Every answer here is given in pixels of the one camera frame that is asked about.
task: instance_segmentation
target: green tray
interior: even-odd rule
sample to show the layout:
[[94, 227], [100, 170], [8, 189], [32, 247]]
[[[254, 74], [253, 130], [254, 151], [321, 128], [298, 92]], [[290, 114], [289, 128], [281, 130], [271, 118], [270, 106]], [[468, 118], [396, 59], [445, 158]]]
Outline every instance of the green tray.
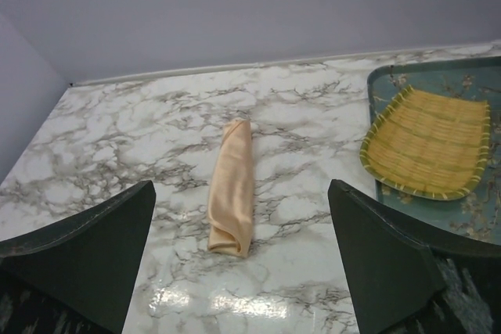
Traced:
[[488, 100], [492, 118], [489, 160], [480, 184], [470, 195], [438, 202], [377, 182], [377, 199], [438, 228], [501, 245], [501, 57], [382, 66], [367, 82], [371, 122], [409, 84], [439, 95]]

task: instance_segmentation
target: marble tabletop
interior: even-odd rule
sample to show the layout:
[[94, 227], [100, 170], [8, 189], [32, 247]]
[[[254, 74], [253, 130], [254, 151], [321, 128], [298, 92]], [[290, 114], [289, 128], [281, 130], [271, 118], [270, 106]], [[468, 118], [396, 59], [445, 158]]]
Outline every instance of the marble tabletop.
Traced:
[[[355, 333], [326, 194], [374, 196], [358, 158], [375, 68], [495, 56], [497, 44], [70, 88], [0, 186], [0, 239], [150, 179], [157, 205], [125, 333]], [[222, 127], [253, 126], [250, 256], [207, 252]]]

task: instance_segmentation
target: gray wall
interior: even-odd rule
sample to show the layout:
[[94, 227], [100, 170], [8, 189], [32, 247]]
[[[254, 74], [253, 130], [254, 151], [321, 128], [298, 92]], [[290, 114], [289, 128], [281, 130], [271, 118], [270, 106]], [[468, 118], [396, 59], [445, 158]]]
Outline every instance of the gray wall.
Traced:
[[0, 181], [65, 90], [63, 78], [0, 14]]
[[0, 0], [63, 75], [491, 41], [499, 0]]

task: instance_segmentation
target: basket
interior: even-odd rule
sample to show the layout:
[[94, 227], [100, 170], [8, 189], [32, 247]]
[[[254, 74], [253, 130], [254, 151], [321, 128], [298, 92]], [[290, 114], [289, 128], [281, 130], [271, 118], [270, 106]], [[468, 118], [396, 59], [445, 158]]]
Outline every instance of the basket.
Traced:
[[488, 103], [449, 98], [411, 86], [377, 116], [360, 160], [378, 181], [436, 200], [469, 194], [487, 164]]

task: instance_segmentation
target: beige cloth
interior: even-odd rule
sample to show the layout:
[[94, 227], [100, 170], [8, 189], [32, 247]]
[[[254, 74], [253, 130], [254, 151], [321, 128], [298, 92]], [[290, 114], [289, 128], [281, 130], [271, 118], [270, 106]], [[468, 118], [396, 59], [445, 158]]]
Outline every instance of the beige cloth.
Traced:
[[207, 215], [211, 252], [247, 257], [254, 211], [254, 161], [251, 123], [233, 120], [224, 127], [212, 176]]

